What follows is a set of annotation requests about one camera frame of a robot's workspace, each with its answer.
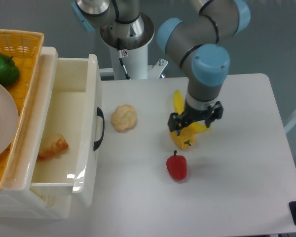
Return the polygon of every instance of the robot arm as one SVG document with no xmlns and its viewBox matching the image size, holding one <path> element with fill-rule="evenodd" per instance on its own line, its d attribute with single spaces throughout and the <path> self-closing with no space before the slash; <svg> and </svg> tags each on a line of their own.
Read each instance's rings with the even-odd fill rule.
<svg viewBox="0 0 296 237">
<path fill-rule="evenodd" d="M 246 28 L 250 11 L 242 0 L 192 0 L 201 6 L 199 17 L 187 24 L 178 18 L 164 22 L 157 33 L 157 43 L 189 78 L 185 110 L 170 114 L 170 131 L 177 131 L 195 121 L 207 127 L 221 119 L 223 108 L 216 101 L 230 65 L 227 51 L 215 45 L 223 38 Z"/>
<path fill-rule="evenodd" d="M 75 0 L 72 8 L 83 28 L 100 28 L 110 50 L 114 79 L 147 79 L 151 19 L 140 12 L 139 0 Z"/>
</svg>

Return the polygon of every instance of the white cabinet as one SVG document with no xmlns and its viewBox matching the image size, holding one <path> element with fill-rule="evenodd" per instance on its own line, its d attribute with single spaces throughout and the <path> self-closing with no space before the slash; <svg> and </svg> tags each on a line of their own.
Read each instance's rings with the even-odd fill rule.
<svg viewBox="0 0 296 237">
<path fill-rule="evenodd" d="M 98 150 L 104 133 L 98 61 L 58 58 L 43 47 L 34 95 L 17 144 L 16 156 L 0 190 L 0 216 L 66 218 L 72 197 L 91 205 Z M 42 137 L 61 133 L 69 149 L 36 162 Z"/>
</svg>

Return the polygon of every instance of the white plate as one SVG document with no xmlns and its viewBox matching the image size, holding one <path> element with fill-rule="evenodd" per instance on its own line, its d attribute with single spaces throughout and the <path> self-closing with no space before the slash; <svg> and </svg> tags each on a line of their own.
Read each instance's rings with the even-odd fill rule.
<svg viewBox="0 0 296 237">
<path fill-rule="evenodd" d="M 12 96 L 0 85 L 0 153 L 11 143 L 18 120 L 18 110 Z"/>
</svg>

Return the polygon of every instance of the green bell pepper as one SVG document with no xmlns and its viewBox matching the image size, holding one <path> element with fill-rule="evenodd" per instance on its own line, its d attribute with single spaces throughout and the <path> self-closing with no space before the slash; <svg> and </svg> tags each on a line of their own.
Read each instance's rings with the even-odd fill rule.
<svg viewBox="0 0 296 237">
<path fill-rule="evenodd" d="M 20 71 L 12 58 L 13 56 L 9 57 L 0 53 L 0 84 L 3 86 L 15 83 L 20 76 Z"/>
</svg>

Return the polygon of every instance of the white drawer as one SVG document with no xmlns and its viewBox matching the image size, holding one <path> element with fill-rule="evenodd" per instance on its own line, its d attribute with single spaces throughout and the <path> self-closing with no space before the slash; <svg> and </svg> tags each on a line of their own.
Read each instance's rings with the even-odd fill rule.
<svg viewBox="0 0 296 237">
<path fill-rule="evenodd" d="M 59 58 L 43 137 L 61 133 L 69 149 L 37 162 L 31 190 L 46 196 L 76 195 L 85 205 L 92 201 L 97 153 L 94 143 L 100 139 L 101 78 L 97 57 Z"/>
</svg>

